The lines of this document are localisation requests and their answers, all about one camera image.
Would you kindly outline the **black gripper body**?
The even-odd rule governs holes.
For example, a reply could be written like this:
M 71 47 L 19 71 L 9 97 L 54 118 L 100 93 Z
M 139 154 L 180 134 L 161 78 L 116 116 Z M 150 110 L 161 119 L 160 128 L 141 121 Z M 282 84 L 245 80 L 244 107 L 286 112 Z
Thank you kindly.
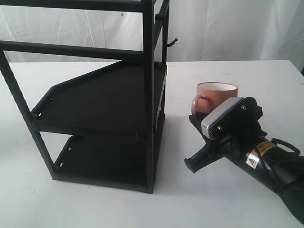
M 262 136 L 258 123 L 262 108 L 253 97 L 245 97 L 213 127 L 214 140 L 211 140 L 218 153 L 240 151 L 241 147 L 253 144 Z

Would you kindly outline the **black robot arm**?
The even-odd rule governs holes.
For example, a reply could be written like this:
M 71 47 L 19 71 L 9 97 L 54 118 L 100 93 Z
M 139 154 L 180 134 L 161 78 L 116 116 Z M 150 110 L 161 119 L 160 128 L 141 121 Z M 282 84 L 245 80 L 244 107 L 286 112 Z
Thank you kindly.
M 258 120 L 262 107 L 253 97 L 229 98 L 211 113 L 191 114 L 189 120 L 205 145 L 184 159 L 189 170 L 225 157 L 278 195 L 291 214 L 304 222 L 304 158 L 283 140 L 268 140 Z

